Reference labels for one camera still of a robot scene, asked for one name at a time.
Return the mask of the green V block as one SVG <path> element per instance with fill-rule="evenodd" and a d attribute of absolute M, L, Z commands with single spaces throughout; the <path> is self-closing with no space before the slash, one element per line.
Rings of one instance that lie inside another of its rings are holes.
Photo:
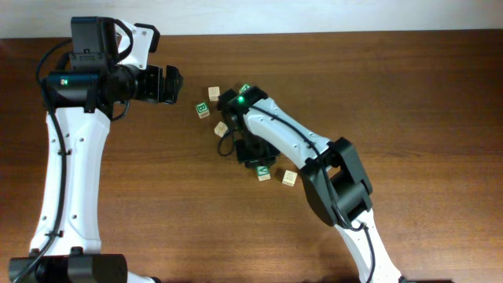
<path fill-rule="evenodd" d="M 270 169 L 267 166 L 258 166 L 256 168 L 257 178 L 261 181 L 270 180 Z"/>

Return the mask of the blue sided wooden block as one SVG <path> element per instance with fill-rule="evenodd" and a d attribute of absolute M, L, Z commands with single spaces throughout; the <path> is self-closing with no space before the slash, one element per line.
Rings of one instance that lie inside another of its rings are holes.
<path fill-rule="evenodd" d="M 282 179 L 282 183 L 287 186 L 294 186 L 296 183 L 298 174 L 294 171 L 286 170 L 284 173 L 284 177 Z"/>

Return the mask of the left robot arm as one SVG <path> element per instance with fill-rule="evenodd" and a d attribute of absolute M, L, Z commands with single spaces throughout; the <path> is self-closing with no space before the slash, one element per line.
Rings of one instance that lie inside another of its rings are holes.
<path fill-rule="evenodd" d="M 183 78 L 150 65 L 160 32 L 111 17 L 73 17 L 72 49 L 38 76 L 46 107 L 48 163 L 42 209 L 26 257 L 9 261 L 12 282 L 141 282 L 121 254 L 105 254 L 97 220 L 101 161 L 116 105 L 172 105 Z"/>

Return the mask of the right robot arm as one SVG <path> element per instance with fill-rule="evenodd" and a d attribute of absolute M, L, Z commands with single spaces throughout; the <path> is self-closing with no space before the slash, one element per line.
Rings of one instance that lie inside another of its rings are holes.
<path fill-rule="evenodd" d="M 308 130 L 257 86 L 227 90 L 217 109 L 228 127 L 226 136 L 241 136 L 232 148 L 239 163 L 249 169 L 269 167 L 279 155 L 294 163 L 310 208 L 343 238 L 361 282 L 406 281 L 377 231 L 373 186 L 346 138 L 332 141 Z"/>

